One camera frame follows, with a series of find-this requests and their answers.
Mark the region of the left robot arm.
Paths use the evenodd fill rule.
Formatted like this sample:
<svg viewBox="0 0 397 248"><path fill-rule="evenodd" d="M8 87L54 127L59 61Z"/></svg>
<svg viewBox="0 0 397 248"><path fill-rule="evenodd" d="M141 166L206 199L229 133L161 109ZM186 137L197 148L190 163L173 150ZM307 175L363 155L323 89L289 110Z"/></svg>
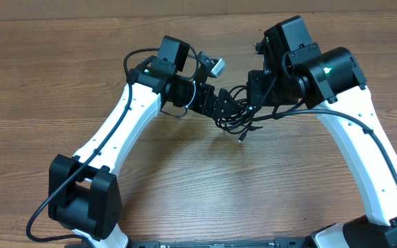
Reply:
<svg viewBox="0 0 397 248"><path fill-rule="evenodd" d="M152 56L125 68L126 86L109 117L73 156L58 155L49 170L48 215L78 238L80 247L127 247L118 221L122 200L118 177L132 146L166 102L214 120L238 112L230 93L206 83L219 77L223 59L195 52L165 36Z"/></svg>

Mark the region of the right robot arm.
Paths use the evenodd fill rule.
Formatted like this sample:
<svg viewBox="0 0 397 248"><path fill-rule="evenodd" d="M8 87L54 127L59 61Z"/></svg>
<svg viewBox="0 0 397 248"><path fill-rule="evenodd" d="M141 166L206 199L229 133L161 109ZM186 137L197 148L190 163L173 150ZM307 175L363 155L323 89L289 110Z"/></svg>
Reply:
<svg viewBox="0 0 397 248"><path fill-rule="evenodd" d="M397 247L397 154L376 115L367 80L344 47L321 52L300 16L266 30L256 44L263 56L256 107L271 106L270 118L314 114L336 142L360 192L365 213L328 225L305 247ZM278 107L288 106L279 112Z"/></svg>

